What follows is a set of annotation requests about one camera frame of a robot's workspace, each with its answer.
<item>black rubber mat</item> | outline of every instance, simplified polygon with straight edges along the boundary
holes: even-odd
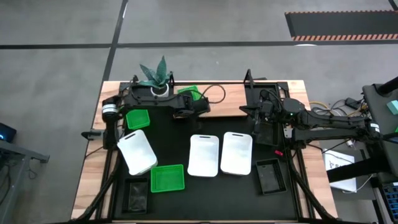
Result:
[[[293,40],[398,39],[398,11],[286,12]]]

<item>wooden table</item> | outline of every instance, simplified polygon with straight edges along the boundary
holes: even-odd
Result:
[[[176,82],[175,91],[181,88],[179,85],[186,81]],[[198,85],[198,90],[203,91],[208,84],[208,81],[189,81],[190,83],[203,83]],[[225,85],[226,98],[220,104],[212,104],[211,111],[207,114],[202,114],[201,116],[220,116],[223,114],[225,116],[245,116],[246,114],[239,110],[239,106],[246,105],[246,95],[244,91],[244,85],[242,81],[211,81],[212,83],[222,82],[230,83]],[[256,81],[256,82],[287,82],[289,84],[289,93],[291,98],[295,98],[301,101],[306,109],[310,110],[310,104],[308,102],[307,92],[305,91],[305,85],[303,80],[269,80],[269,81]],[[101,118],[101,102],[109,98],[110,96],[117,95],[119,91],[120,82],[104,82],[99,96],[99,101],[95,113],[93,129],[105,129],[105,125]],[[218,101],[222,97],[222,90],[214,87],[207,91],[206,97],[210,101]],[[87,147],[86,153],[90,153],[95,149],[102,146],[102,140],[90,141]],[[324,206],[324,208],[334,217],[337,217],[337,211],[335,207],[335,202],[331,194],[331,189],[329,185],[328,176],[326,174],[326,169],[323,163],[322,154],[319,149],[313,147],[307,147],[303,151],[303,159],[305,164],[305,169],[307,173],[307,179],[311,191],[316,196],[318,201]],[[114,152],[113,164],[116,160],[116,153]],[[104,163],[106,159],[106,151],[101,149],[98,152],[92,154],[88,157],[83,164],[83,169],[80,176],[79,186],[76,193],[75,204],[73,206],[71,218],[79,217],[87,208],[87,206],[93,201],[95,195],[99,192],[101,187],[101,179],[103,176]],[[295,158],[295,165],[297,170],[299,167],[297,165],[297,157]],[[304,217],[308,217],[307,204],[305,200],[304,193],[301,191],[300,187],[299,195],[300,202],[302,205]],[[106,217],[108,214],[109,200],[110,200],[111,190],[109,190],[104,198],[104,207],[102,216]]]

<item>white plastic container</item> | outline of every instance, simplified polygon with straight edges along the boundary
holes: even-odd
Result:
[[[224,134],[221,170],[226,174],[248,175],[251,171],[253,139],[248,134]]]
[[[218,173],[218,147],[217,136],[194,134],[191,137],[188,173],[198,177],[215,177]]]
[[[141,175],[157,165],[157,159],[142,130],[121,138],[118,148],[129,168],[130,175]]]

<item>small green container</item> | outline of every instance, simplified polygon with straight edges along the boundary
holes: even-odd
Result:
[[[183,165],[160,166],[150,170],[150,191],[152,193],[183,190],[184,188]]]
[[[132,110],[126,115],[127,127],[136,130],[149,126],[150,119],[147,110]]]
[[[177,90],[177,93],[181,93],[181,92],[187,91],[187,90],[195,90],[195,91],[191,91],[193,100],[200,99],[201,94],[199,94],[197,86],[188,86],[186,88],[182,88],[181,90]]]

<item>gray floor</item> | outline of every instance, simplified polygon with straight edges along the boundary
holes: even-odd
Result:
[[[0,45],[111,43],[120,6],[0,0]],[[391,7],[387,0],[130,0],[119,42],[290,40],[286,11],[365,9]],[[0,122],[18,129],[18,145],[51,155],[46,165],[31,163],[39,176],[26,178],[15,223],[70,217],[87,144],[80,133],[91,126],[108,52],[0,50]],[[305,80],[310,100],[333,103],[395,77],[396,52],[398,45],[118,49],[109,79],[142,78],[139,64],[155,67],[165,55],[178,80],[240,80],[250,68],[254,77]],[[335,199],[340,218],[376,221],[369,200]]]

